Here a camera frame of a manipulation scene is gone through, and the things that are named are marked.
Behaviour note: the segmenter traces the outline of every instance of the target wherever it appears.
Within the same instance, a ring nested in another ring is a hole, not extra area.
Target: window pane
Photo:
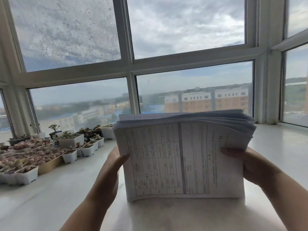
[[[141,113],[244,109],[252,115],[252,65],[240,62],[139,75]]]
[[[31,89],[41,131],[51,124],[76,130],[115,123],[119,114],[131,114],[126,78]]]
[[[10,146],[10,143],[8,142],[9,138],[12,138],[11,125],[3,101],[0,97],[0,143]]]
[[[283,122],[308,127],[308,45],[286,52]]]
[[[112,0],[9,0],[27,71],[121,59]]]
[[[135,59],[245,43],[245,0],[127,0]]]
[[[308,0],[289,0],[287,37],[308,28]]]

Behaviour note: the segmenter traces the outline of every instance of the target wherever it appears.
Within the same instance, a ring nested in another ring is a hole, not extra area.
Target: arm
[[[118,191],[118,170],[129,158],[115,147],[107,157],[85,200],[75,209],[60,231],[99,231]]]
[[[244,178],[260,186],[289,231],[308,227],[308,191],[256,151],[226,149],[230,157],[243,160]]]

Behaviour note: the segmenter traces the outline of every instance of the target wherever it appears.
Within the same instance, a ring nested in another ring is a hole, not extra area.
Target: printed form
[[[124,164],[128,200],[244,197],[242,163],[220,152],[232,141],[227,128],[184,122],[127,128],[124,135],[118,145],[131,155]]]

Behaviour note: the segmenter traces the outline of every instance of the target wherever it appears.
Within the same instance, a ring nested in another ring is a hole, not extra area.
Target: table grid
[[[124,130],[135,179],[136,196],[182,194],[178,124]]]

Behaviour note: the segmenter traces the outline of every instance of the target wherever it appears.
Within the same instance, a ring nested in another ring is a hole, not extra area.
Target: cloudy sky
[[[244,0],[127,1],[136,59],[244,43]],[[27,71],[121,58],[112,0],[10,0],[10,6]],[[291,0],[289,23],[289,35],[308,27],[307,0]],[[307,75],[305,60],[294,55],[293,61],[290,71],[297,72],[290,76]],[[251,62],[137,77],[139,94],[251,81]],[[40,88],[32,95],[35,105],[44,105],[125,92],[127,81],[119,78]]]

